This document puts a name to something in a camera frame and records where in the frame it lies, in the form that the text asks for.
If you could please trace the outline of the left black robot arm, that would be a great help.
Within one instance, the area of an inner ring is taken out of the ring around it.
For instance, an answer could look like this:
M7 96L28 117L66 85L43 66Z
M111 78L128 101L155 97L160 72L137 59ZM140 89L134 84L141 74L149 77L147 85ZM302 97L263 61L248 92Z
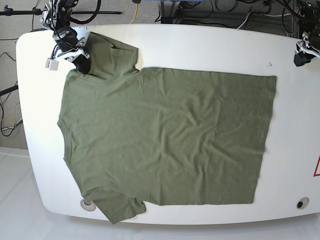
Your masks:
M297 67L302 67L311 62L314 58L320 58L320 1L319 0L298 0L298 15L311 19L312 22L299 20L299 40L296 43L296 50L293 62Z

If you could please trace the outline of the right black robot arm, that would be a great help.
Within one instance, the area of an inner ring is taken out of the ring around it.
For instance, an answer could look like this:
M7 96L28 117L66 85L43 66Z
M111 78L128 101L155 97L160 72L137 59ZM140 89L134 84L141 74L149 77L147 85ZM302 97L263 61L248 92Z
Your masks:
M78 38L78 33L70 27L72 8L77 3L76 0L50 0L43 9L40 21L44 29L53 31L55 41L45 63L51 71L56 71L62 60L74 64L76 71L82 74L88 74L91 69L90 54L86 50L87 39Z

